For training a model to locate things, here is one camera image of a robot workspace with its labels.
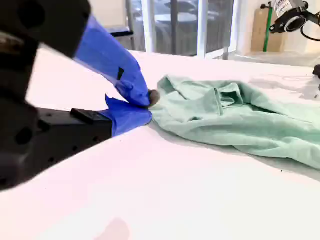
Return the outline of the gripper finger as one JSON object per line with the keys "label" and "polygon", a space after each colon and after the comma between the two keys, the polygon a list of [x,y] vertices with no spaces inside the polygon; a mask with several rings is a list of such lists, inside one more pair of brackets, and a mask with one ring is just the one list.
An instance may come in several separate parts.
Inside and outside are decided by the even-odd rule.
{"label": "gripper finger", "polygon": [[144,107],[110,97],[105,102],[108,108],[101,111],[39,109],[37,172],[152,120]]}
{"label": "gripper finger", "polygon": [[86,0],[3,0],[0,3],[0,86],[26,96],[44,44],[110,81],[130,104],[149,108],[150,90],[137,60],[103,28]]}

